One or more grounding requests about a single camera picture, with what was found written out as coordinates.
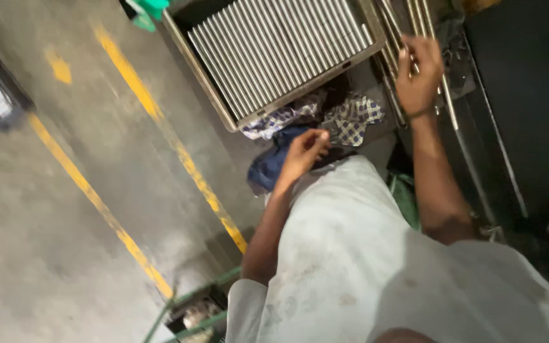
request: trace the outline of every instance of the yellow line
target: yellow line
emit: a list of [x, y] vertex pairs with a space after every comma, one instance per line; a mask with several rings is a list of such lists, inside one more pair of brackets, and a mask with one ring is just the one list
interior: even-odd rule
[[101, 197], [95, 192], [95, 190], [92, 188], [92, 186], [86, 181], [84, 176], [80, 173], [78, 168], [73, 164], [73, 162], [67, 157], [63, 149], [60, 148], [60, 145], [50, 136], [50, 133], [46, 130], [46, 128], [43, 126], [42, 121], [37, 118], [37, 116], [34, 113], [29, 114], [29, 122], [31, 123], [31, 126], [37, 133], [37, 136], [40, 137], [43, 144], [46, 145], [48, 150], [52, 153], [52, 155], [58, 160], [60, 165], [65, 168], [67, 171], [67, 174], [71, 176], [73, 181], [78, 185], [78, 187], [84, 192], [86, 197], [92, 201], [92, 203], [95, 205], [97, 211], [101, 213], [103, 216], [103, 219], [109, 224], [109, 226], [116, 232], [116, 235], [118, 235], [118, 238], [124, 243], [128, 251], [132, 254], [132, 256], [137, 260], [141, 268], [145, 271], [145, 273], [151, 278], [155, 283], [156, 287], [158, 287], [158, 290], [166, 297], [171, 298], [173, 296], [173, 290], [171, 287], [164, 281], [164, 278], [162, 275], [152, 266], [151, 263], [149, 263], [148, 258], [145, 257], [141, 249], [137, 246], [135, 241], [126, 233], [126, 230], [120, 225], [118, 220], [113, 216], [111, 211], [107, 208], [107, 206], [103, 203], [103, 200], [101, 200]]
[[147, 88], [143, 85], [141, 79], [139, 79], [137, 72], [135, 72], [134, 68], [122, 54], [118, 46], [113, 43], [113, 40], [102, 26], [96, 27], [94, 31], [97, 40], [101, 43], [103, 49], [106, 51], [107, 55], [109, 55], [109, 58], [112, 60], [116, 68], [118, 68], [118, 71], [122, 74], [122, 77], [128, 86], [139, 98], [139, 101], [149, 113], [149, 116], [156, 122], [156, 125], [164, 135], [164, 138], [168, 144], [177, 152], [179, 160], [194, 180], [194, 183], [196, 183], [198, 189], [202, 192], [204, 198], [213, 209], [213, 212], [217, 215], [221, 223], [226, 228], [226, 231], [230, 237], [233, 238], [234, 243], [236, 243], [239, 247], [241, 253], [245, 253], [245, 250], [247, 249], [247, 242], [243, 238], [243, 235], [240, 233], [233, 219], [221, 205], [217, 196], [215, 196], [211, 186], [207, 183], [207, 181], [205, 181], [198, 169], [196, 169], [196, 165], [194, 165], [194, 161], [190, 157], [186, 147], [183, 145], [181, 140], [179, 140], [179, 136], [173, 129], [173, 126], [166, 121], [160, 107], [155, 102]]

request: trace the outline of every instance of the metal roller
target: metal roller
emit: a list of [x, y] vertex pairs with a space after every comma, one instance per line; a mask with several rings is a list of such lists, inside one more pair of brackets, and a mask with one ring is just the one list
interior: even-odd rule
[[250, 111], [256, 110], [259, 105], [255, 101], [257, 99], [257, 94], [254, 92], [255, 88], [251, 87], [252, 80], [249, 78], [247, 71], [242, 67], [239, 57], [237, 56], [236, 51], [233, 50], [230, 40], [226, 35], [227, 33], [225, 34], [224, 30], [221, 29], [219, 13], [207, 19], [207, 24], [220, 43], [223, 43], [223, 47], [225, 48], [223, 49], [223, 55], [229, 60], [231, 68], [233, 69], [233, 74], [236, 76], [238, 82], [245, 91], [245, 94], [248, 96], [248, 105], [251, 108]]
[[325, 13], [328, 20], [330, 20], [330, 22], [332, 23], [334, 30], [340, 33], [339, 41], [342, 44], [344, 44], [349, 51], [349, 55], [347, 56], [347, 58], [355, 55], [356, 53], [358, 53], [358, 51], [355, 48], [355, 45], [353, 45], [353, 42], [351, 41], [351, 37], [350, 37], [351, 33], [344, 27], [344, 24], [342, 23], [340, 16], [337, 15], [338, 12], [336, 9], [336, 5], [334, 5], [333, 0], [322, 0], [322, 1], [324, 2], [324, 9], [325, 9]]
[[350, 23], [350, 20], [345, 15], [345, 10], [342, 6], [342, 1], [346, 0], [331, 0], [336, 8], [336, 11], [339, 13], [339, 16], [342, 18], [342, 24], [345, 27], [345, 30], [348, 32], [348, 36], [351, 39], [351, 43], [353, 43], [353, 46], [355, 47], [355, 51], [359, 52], [362, 50], [361, 45], [359, 44], [359, 40], [357, 37], [355, 37], [355, 31], [353, 30], [353, 27]]
[[223, 47], [220, 45], [220, 39], [215, 39], [215, 29], [209, 24], [209, 20], [206, 20], [205, 23], [202, 23], [202, 31], [206, 35], [205, 37], [203, 37], [205, 38], [204, 42], [205, 44], [207, 44], [207, 47], [211, 46], [211, 51], [220, 59], [221, 65], [224, 68], [224, 73], [228, 75], [233, 83], [233, 86], [236, 88], [239, 94], [239, 103], [243, 108], [242, 115], [246, 115], [250, 113], [253, 108], [251, 108], [251, 105], [249, 104], [249, 99], [247, 98], [247, 94], [243, 91], [240, 85], [242, 82], [240, 82], [240, 78], [238, 77], [237, 72], [234, 70], [235, 68], [231, 65], [230, 61], [226, 57], [227, 51], [225, 51], [225, 49], [223, 49]]
[[288, 25], [285, 24], [285, 17], [283, 11], [281, 10], [279, 2], [269, 1], [266, 3], [266, 7], [274, 18], [274, 24], [277, 27], [278, 31], [284, 32], [284, 34], [282, 34], [282, 40], [284, 43], [286, 43], [286, 49], [290, 51], [290, 57], [298, 68], [298, 73], [301, 76], [302, 82], [308, 81], [313, 76], [312, 69], [307, 63], [304, 54], [300, 48], [300, 45], [296, 40], [292, 39], [294, 35], [292, 34], [292, 31], [288, 27]]
[[355, 18], [355, 15], [351, 10], [351, 6], [349, 5], [348, 0], [340, 0], [340, 1], [342, 2], [342, 7], [344, 9], [344, 13], [347, 18], [347, 21], [353, 28], [353, 31], [355, 32], [355, 36], [359, 41], [359, 45], [361, 46], [361, 49], [362, 50], [366, 49], [368, 47], [368, 42], [363, 37], [363, 32], [361, 31], [361, 27], [359, 26], [359, 23], [357, 22], [357, 19]]
[[195, 34], [194, 31], [188, 32], [188, 37], [190, 37], [190, 41], [192, 42], [192, 44], [194, 44], [194, 47], [196, 48], [196, 51], [198, 51], [198, 54], [201, 56], [202, 61], [207, 65], [209, 70], [213, 71], [212, 74], [215, 78], [215, 82], [223, 93], [228, 105], [230, 105], [234, 117], [237, 120], [240, 120], [240, 113], [242, 113], [242, 111], [240, 109], [240, 106], [238, 105], [236, 95], [232, 91], [230, 81], [227, 79], [227, 77], [223, 76], [221, 66], [219, 66], [219, 63], [215, 61], [210, 51], [207, 50], [200, 35]]
[[274, 89], [277, 91], [277, 95], [281, 96], [285, 94], [286, 90], [284, 89], [282, 77], [275, 68], [275, 64], [272, 61], [272, 56], [268, 53], [263, 40], [258, 37], [257, 27], [259, 25], [253, 21], [253, 16], [249, 14], [244, 1], [237, 1], [235, 4], [232, 4], [232, 6], [236, 6], [236, 8], [239, 9], [245, 17], [245, 22], [247, 23], [251, 33], [249, 35], [249, 41], [253, 41], [257, 45], [256, 51], [258, 52], [258, 58], [262, 60], [262, 63], [264, 63], [264, 60], [266, 61], [264, 67], [268, 73], [270, 81], [273, 83]]
[[281, 33], [275, 28], [275, 25], [273, 24], [273, 19], [268, 14], [267, 8], [264, 6], [264, 0], [255, 0], [255, 3], [259, 6], [259, 10], [264, 14], [263, 17], [266, 20], [266, 30], [267, 35], [271, 37], [274, 41], [275, 50], [277, 52], [277, 56], [284, 61], [284, 67], [288, 70], [290, 73], [290, 76], [292, 77], [292, 85], [294, 87], [297, 87], [302, 83], [302, 79], [299, 75], [300, 72], [300, 66], [296, 65], [292, 61], [292, 57], [290, 55], [291, 48], [287, 48], [286, 42], [283, 42], [283, 38], [281, 37]]
[[255, 43], [248, 39], [248, 36], [250, 35], [249, 29], [247, 28], [247, 25], [245, 24], [244, 19], [240, 16], [239, 10], [236, 7], [230, 6], [228, 7], [230, 19], [233, 20], [234, 25], [236, 27], [240, 28], [239, 36], [241, 38], [241, 41], [245, 45], [246, 51], [249, 52], [249, 57], [253, 61], [253, 63], [250, 63], [250, 66], [255, 66], [255, 68], [259, 71], [259, 74], [262, 77], [263, 83], [266, 85], [266, 89], [268, 91], [268, 97], [269, 101], [274, 100], [279, 95], [277, 94], [273, 83], [270, 81], [268, 73], [267, 73], [267, 67], [265, 66], [265, 62], [263, 61], [263, 58], [260, 54], [257, 53], [257, 48], [255, 46]]
[[314, 71], [313, 76], [320, 74], [325, 69], [325, 66], [315, 55], [315, 51], [313, 50], [309, 42], [310, 40], [306, 36], [306, 33], [300, 24], [300, 19], [298, 19], [296, 11], [294, 11], [294, 7], [292, 6], [290, 0], [281, 0], [281, 9], [283, 10], [283, 13], [285, 13], [286, 18], [289, 20], [292, 32], [300, 43], [300, 48], [302, 48], [302, 53], [304, 53], [306, 60], [309, 61], [309, 64], [314, 66], [314, 70], [311, 70]]
[[266, 94], [266, 86], [263, 84], [263, 80], [260, 75], [255, 70], [255, 67], [252, 63], [248, 62], [248, 56], [246, 55], [247, 51], [241, 48], [239, 34], [236, 31], [236, 27], [232, 25], [232, 22], [228, 18], [227, 11], [223, 10], [219, 13], [219, 22], [222, 28], [222, 31], [225, 32], [225, 35], [228, 35], [229, 42], [233, 45], [233, 53], [236, 54], [237, 58], [242, 64], [243, 73], [247, 74], [247, 79], [251, 82], [254, 92], [257, 94], [259, 102], [265, 104], [268, 102], [269, 98]]
[[344, 60], [347, 57], [351, 57], [351, 53], [348, 50], [345, 44], [341, 44], [340, 40], [337, 39], [334, 31], [332, 30], [332, 25], [334, 24], [332, 19], [328, 19], [326, 14], [329, 14], [328, 11], [324, 10], [324, 2], [321, 0], [316, 0], [314, 6], [311, 6], [316, 11], [319, 20], [321, 21], [322, 26], [325, 28], [325, 33], [328, 35], [329, 41], [333, 49], [336, 51], [336, 54], [339, 57], [339, 61]]
[[328, 47], [325, 44], [325, 41], [323, 40], [322, 30], [323, 27], [319, 26], [321, 30], [317, 29], [317, 24], [315, 23], [313, 16], [310, 14], [308, 7], [312, 7], [311, 5], [307, 6], [304, 1], [298, 1], [293, 0], [294, 4], [296, 5], [296, 9], [298, 9], [298, 15], [300, 17], [300, 20], [302, 22], [302, 25], [304, 25], [304, 29], [307, 30], [309, 34], [309, 38], [311, 42], [313, 43], [314, 48], [317, 51], [317, 56], [322, 60], [323, 65], [325, 68], [331, 68], [334, 66], [334, 60], [332, 59], [332, 54], [328, 50]]
[[278, 75], [278, 80], [281, 83], [281, 87], [285, 92], [290, 91], [294, 88], [294, 85], [292, 84], [291, 80], [291, 74], [288, 74], [289, 71], [283, 67], [282, 63], [284, 63], [281, 52], [275, 49], [275, 44], [273, 43], [272, 35], [266, 35], [264, 33], [264, 29], [267, 27], [266, 22], [263, 19], [263, 15], [256, 15], [255, 12], [257, 10], [257, 6], [254, 4], [253, 0], [247, 0], [247, 3], [245, 4], [245, 7], [247, 11], [249, 12], [249, 15], [252, 16], [254, 22], [255, 22], [255, 28], [260, 38], [260, 43], [263, 44], [263, 46], [268, 51], [267, 60], [271, 61], [271, 66], [274, 64], [274, 71], [275, 74]]

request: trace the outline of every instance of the person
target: person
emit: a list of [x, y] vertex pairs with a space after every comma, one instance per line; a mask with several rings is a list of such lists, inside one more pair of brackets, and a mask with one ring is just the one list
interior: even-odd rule
[[[438, 43], [403, 41], [396, 89], [423, 233], [368, 160], [309, 172], [329, 135], [296, 137], [229, 292], [228, 343], [549, 342], [549, 284], [472, 229], [437, 133]], [[411, 75], [412, 55], [420, 72]]]

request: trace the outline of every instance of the concrete floor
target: concrete floor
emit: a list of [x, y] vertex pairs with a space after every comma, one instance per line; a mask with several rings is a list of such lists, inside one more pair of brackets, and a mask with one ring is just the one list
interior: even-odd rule
[[[130, 25], [117, 1], [0, 0], [0, 58], [122, 227], [183, 294], [241, 254], [95, 39], [99, 24], [241, 231], [263, 210], [245, 175], [267, 143], [228, 133], [181, 56], [157, 33]], [[70, 85], [53, 76], [46, 51], [69, 65]], [[30, 125], [0, 133], [0, 342], [139, 342], [164, 302]]]

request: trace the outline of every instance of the metal rod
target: metal rod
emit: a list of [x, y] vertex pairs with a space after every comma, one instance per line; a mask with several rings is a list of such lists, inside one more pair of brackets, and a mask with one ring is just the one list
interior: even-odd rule
[[298, 65], [295, 65], [295, 63], [292, 61], [292, 58], [290, 56], [291, 48], [288, 48], [286, 46], [287, 42], [283, 42], [284, 40], [283, 38], [281, 38], [281, 33], [275, 28], [275, 25], [273, 24], [273, 19], [271, 18], [271, 15], [268, 14], [266, 6], [264, 6], [264, 0], [256, 0], [255, 2], [259, 6], [259, 10], [261, 11], [261, 13], [263, 13], [262, 17], [266, 19], [267, 35], [271, 36], [271, 39], [274, 40], [277, 56], [280, 59], [284, 60], [285, 68], [292, 77], [293, 86], [296, 87], [300, 85], [302, 83], [302, 79], [299, 75], [300, 67]]
[[[427, 3], [427, 0], [422, 0], [422, 4], [423, 4], [424, 15], [426, 17], [427, 30], [428, 30], [427, 32], [431, 38], [436, 39], [436, 30], [434, 29], [433, 22], [431, 20], [431, 12], [429, 10], [429, 4]], [[476, 191], [478, 192], [478, 197], [480, 198], [480, 202], [482, 204], [482, 207], [484, 208], [484, 212], [487, 219], [489, 220], [489, 222], [495, 223], [495, 216], [493, 215], [491, 204], [489, 203], [489, 200], [486, 197], [484, 186], [482, 185], [482, 181], [480, 180], [478, 171], [476, 170], [476, 166], [473, 163], [473, 159], [471, 158], [469, 149], [465, 144], [465, 138], [463, 137], [463, 134], [461, 133], [461, 129], [459, 128], [459, 123], [457, 122], [456, 111], [454, 110], [453, 99], [450, 95], [450, 88], [448, 87], [448, 77], [446, 77], [446, 73], [442, 75], [442, 89], [444, 91], [444, 98], [446, 100], [446, 104], [448, 105], [448, 114], [450, 115], [450, 121], [453, 124], [454, 133], [456, 134], [457, 141], [459, 142], [459, 146], [461, 147], [461, 152], [463, 153], [465, 163], [467, 164], [467, 169], [469, 170], [471, 180], [476, 186]]]
[[410, 25], [412, 26], [412, 32], [415, 36], [421, 35], [421, 28], [418, 25], [416, 9], [414, 8], [414, 0], [406, 0], [406, 10], [408, 11], [408, 16], [410, 16]]
[[353, 46], [351, 37], [349, 37], [350, 32], [345, 29], [344, 25], [342, 24], [342, 20], [340, 19], [340, 16], [337, 15], [338, 12], [336, 10], [334, 3], [332, 2], [332, 0], [322, 0], [322, 1], [324, 1], [324, 8], [326, 10], [326, 15], [328, 16], [328, 20], [331, 20], [332, 25], [335, 24], [334, 30], [339, 33], [340, 42], [345, 43], [349, 51], [349, 55], [347, 56], [347, 58], [355, 55], [358, 51]]
[[229, 6], [228, 7], [230, 18], [232, 19], [232, 22], [236, 27], [238, 27], [241, 32], [239, 32], [239, 36], [241, 38], [241, 42], [245, 45], [245, 51], [249, 52], [249, 57], [253, 62], [249, 63], [249, 66], [255, 66], [257, 68], [259, 74], [262, 77], [263, 84], [266, 85], [267, 95], [269, 100], [274, 100], [278, 94], [276, 93], [275, 89], [273, 88], [273, 84], [268, 78], [268, 74], [266, 73], [266, 67], [264, 66], [263, 59], [261, 58], [260, 54], [257, 53], [257, 48], [255, 47], [255, 43], [248, 39], [248, 36], [250, 35], [249, 29], [247, 28], [247, 25], [245, 24], [245, 21], [240, 17], [239, 10], [236, 7]]
[[336, 6], [336, 11], [338, 11], [338, 15], [342, 18], [342, 24], [345, 26], [345, 30], [347, 30], [348, 35], [351, 39], [351, 42], [353, 43], [353, 46], [355, 47], [355, 50], [357, 52], [361, 51], [361, 45], [359, 44], [359, 41], [357, 40], [357, 37], [355, 37], [355, 32], [353, 31], [353, 27], [345, 15], [345, 10], [342, 8], [342, 1], [346, 0], [332, 0], [334, 5]]
[[232, 62], [231, 64], [233, 65], [233, 72], [237, 76], [237, 79], [243, 87], [243, 90], [245, 90], [245, 94], [248, 95], [249, 104], [251, 105], [251, 111], [256, 110], [259, 107], [257, 102], [255, 101], [258, 97], [258, 94], [255, 92], [255, 87], [251, 86], [253, 80], [249, 78], [247, 70], [241, 65], [240, 59], [227, 37], [229, 33], [225, 33], [225, 31], [221, 28], [220, 14], [217, 13], [211, 16], [211, 18], [207, 19], [207, 23], [210, 24], [210, 27], [213, 30], [213, 33], [215, 34], [217, 39], [219, 39], [220, 42], [223, 42], [225, 48], [224, 55], [226, 55], [226, 58], [228, 58], [229, 60], [231, 59], [230, 62]]
[[253, 41], [257, 43], [257, 52], [258, 52], [258, 58], [264, 63], [264, 60], [266, 60], [264, 67], [268, 73], [268, 76], [270, 78], [270, 81], [273, 83], [273, 87], [277, 92], [278, 96], [281, 96], [285, 94], [286, 90], [284, 89], [283, 82], [281, 76], [278, 74], [277, 69], [274, 66], [274, 63], [272, 61], [272, 56], [268, 53], [266, 47], [264, 46], [264, 42], [262, 39], [259, 39], [257, 34], [257, 27], [259, 25], [253, 21], [252, 16], [248, 13], [247, 7], [245, 6], [244, 1], [237, 1], [236, 3], [232, 4], [232, 6], [236, 6], [237, 9], [242, 11], [242, 15], [245, 16], [245, 22], [248, 24], [249, 30], [251, 35], [249, 36], [249, 41]]
[[427, 37], [427, 27], [425, 25], [423, 10], [422, 10], [420, 1], [421, 0], [412, 0], [412, 3], [414, 4], [414, 10], [417, 12], [417, 19], [418, 19], [419, 31], [417, 32], [417, 36], [420, 35], [423, 37]]
[[290, 55], [293, 57], [294, 64], [298, 68], [298, 72], [302, 77], [302, 82], [308, 81], [314, 74], [313, 69], [309, 67], [303, 51], [297, 40], [294, 39], [293, 32], [291, 31], [288, 21], [285, 20], [283, 11], [278, 1], [269, 1], [266, 3], [270, 10], [270, 15], [274, 18], [274, 23], [279, 32], [284, 32], [283, 42], [286, 43], [286, 49], [290, 51]]
[[361, 25], [361, 30], [363, 32], [363, 37], [365, 38], [365, 41], [368, 43], [368, 45], [374, 44], [374, 40], [372, 40], [372, 35], [370, 34], [370, 30], [368, 30], [368, 26], [366, 24]]
[[230, 87], [229, 81], [227, 79], [225, 80], [225, 78], [222, 76], [220, 66], [215, 62], [215, 60], [211, 56], [211, 53], [204, 46], [200, 35], [195, 34], [194, 31], [190, 31], [188, 32], [188, 37], [190, 37], [190, 41], [192, 42], [192, 44], [194, 44], [194, 47], [196, 48], [196, 51], [198, 51], [198, 54], [200, 55], [202, 61], [207, 65], [207, 69], [210, 71], [211, 75], [213, 75], [217, 87], [220, 88], [222, 94], [224, 95], [224, 98], [226, 99], [226, 102], [232, 109], [234, 117], [237, 120], [240, 120], [240, 107], [237, 104], [236, 97], [231, 90], [232, 87]]
[[247, 98], [247, 94], [243, 91], [241, 87], [240, 77], [237, 75], [237, 72], [235, 71], [236, 68], [234, 68], [231, 64], [232, 62], [229, 60], [227, 51], [221, 46], [221, 39], [215, 39], [214, 35], [215, 29], [210, 24], [210, 20], [205, 20], [204, 23], [202, 23], [202, 31], [206, 35], [205, 43], [207, 46], [211, 46], [211, 50], [216, 56], [219, 56], [219, 59], [221, 61], [222, 66], [224, 67], [224, 73], [228, 74], [230, 77], [230, 80], [233, 83], [233, 86], [237, 89], [239, 92], [240, 98], [239, 102], [241, 106], [243, 107], [243, 115], [246, 115], [250, 113], [253, 108], [251, 108], [251, 104], [249, 102], [249, 99]]
[[353, 31], [355, 31], [355, 36], [357, 37], [359, 41], [359, 45], [362, 49], [366, 49], [368, 47], [368, 42], [363, 37], [363, 33], [361, 31], [361, 27], [359, 26], [359, 23], [357, 22], [357, 18], [355, 18], [355, 14], [353, 14], [353, 11], [351, 10], [351, 6], [349, 5], [348, 0], [341, 0], [342, 1], [342, 7], [345, 11], [347, 20], [351, 24], [351, 27], [353, 28]]
[[225, 31], [225, 33], [228, 35], [229, 41], [233, 45], [234, 52], [240, 59], [242, 68], [244, 69], [243, 73], [247, 74], [247, 78], [251, 80], [254, 91], [257, 94], [260, 103], [266, 104], [269, 100], [266, 92], [266, 86], [264, 85], [261, 75], [258, 74], [257, 70], [255, 69], [255, 66], [251, 62], [249, 62], [250, 58], [249, 56], [247, 56], [247, 50], [243, 49], [240, 46], [240, 39], [237, 28], [232, 25], [232, 21], [229, 18], [227, 9], [223, 9], [220, 12], [219, 19], [223, 31]]
[[326, 46], [325, 41], [323, 40], [323, 36], [324, 36], [322, 35], [323, 27], [319, 25], [319, 28], [321, 30], [317, 29], [318, 25], [315, 24], [313, 16], [310, 14], [308, 9], [308, 7], [312, 8], [313, 6], [312, 5], [307, 6], [302, 0], [301, 1], [294, 0], [294, 3], [296, 5], [296, 8], [298, 9], [298, 15], [300, 16], [302, 24], [304, 25], [304, 28], [309, 33], [309, 37], [317, 51], [317, 55], [322, 60], [326, 69], [333, 67], [334, 60], [332, 59], [332, 55], [330, 54], [328, 47]]
[[319, 17], [319, 20], [321, 21], [321, 25], [325, 28], [325, 32], [328, 35], [329, 41], [336, 51], [336, 54], [339, 57], [339, 61], [344, 60], [347, 57], [351, 57], [351, 53], [348, 51], [348, 48], [344, 44], [340, 44], [340, 40], [336, 37], [334, 32], [332, 31], [332, 19], [328, 19], [329, 17], [326, 17], [326, 14], [329, 15], [329, 12], [327, 10], [324, 10], [324, 3], [323, 1], [317, 0], [314, 3], [314, 7], [316, 14]]
[[245, 6], [247, 8], [247, 11], [249, 14], [253, 17], [255, 21], [255, 27], [257, 28], [257, 33], [260, 37], [260, 42], [263, 43], [263, 46], [266, 47], [266, 50], [268, 51], [267, 59], [274, 62], [274, 67], [276, 68], [275, 71], [278, 75], [278, 80], [281, 83], [281, 87], [285, 92], [290, 91], [294, 88], [294, 85], [292, 85], [291, 82], [291, 74], [288, 74], [289, 71], [287, 68], [282, 66], [283, 57], [279, 50], [273, 48], [275, 43], [273, 42], [273, 36], [272, 35], [266, 35], [264, 33], [264, 28], [267, 27], [266, 22], [264, 21], [263, 15], [256, 15], [256, 11], [258, 10], [255, 2], [253, 0], [247, 0], [247, 4]]
[[283, 14], [283, 17], [281, 17], [281, 20], [284, 21], [283, 26], [288, 27], [292, 34], [291, 41], [296, 42], [296, 45], [300, 51], [300, 58], [308, 64], [309, 70], [310, 70], [310, 76], [316, 76], [319, 74], [320, 70], [316, 61], [315, 56], [312, 56], [308, 48], [308, 44], [303, 43], [304, 39], [302, 38], [302, 35], [298, 31], [298, 25], [295, 23], [294, 19], [292, 18], [292, 15], [289, 13], [289, 10], [286, 7], [286, 4], [283, 3], [283, 1], [273, 1], [273, 3], [277, 4], [278, 10], [280, 10]]
[[319, 59], [317, 59], [310, 45], [309, 38], [306, 36], [306, 33], [302, 29], [300, 20], [295, 13], [296, 11], [294, 10], [294, 7], [289, 0], [285, 0], [281, 1], [281, 8], [283, 9], [283, 13], [286, 14], [287, 19], [289, 20], [289, 25], [292, 28], [292, 32], [294, 32], [294, 34], [296, 35], [296, 39], [298, 40], [298, 43], [302, 48], [302, 52], [304, 53], [306, 60], [309, 62], [310, 65], [314, 66], [313, 76], [320, 74], [323, 71], [324, 66], [320, 63]]
[[406, 122], [406, 118], [404, 118], [404, 113], [401, 110], [400, 103], [397, 98], [395, 89], [393, 88], [392, 80], [394, 79], [390, 78], [390, 76], [387, 75], [385, 66], [383, 66], [383, 61], [381, 60], [382, 57], [384, 57], [383, 53], [381, 53], [380, 57], [375, 56], [374, 59], [376, 61], [376, 65], [378, 66], [378, 68], [381, 70], [383, 74], [383, 83], [385, 85], [385, 89], [387, 90], [387, 94], [389, 95], [389, 101], [390, 101], [392, 110], [395, 113], [397, 118], [395, 120], [395, 123], [397, 123], [400, 128], [405, 128], [407, 125], [407, 122]]

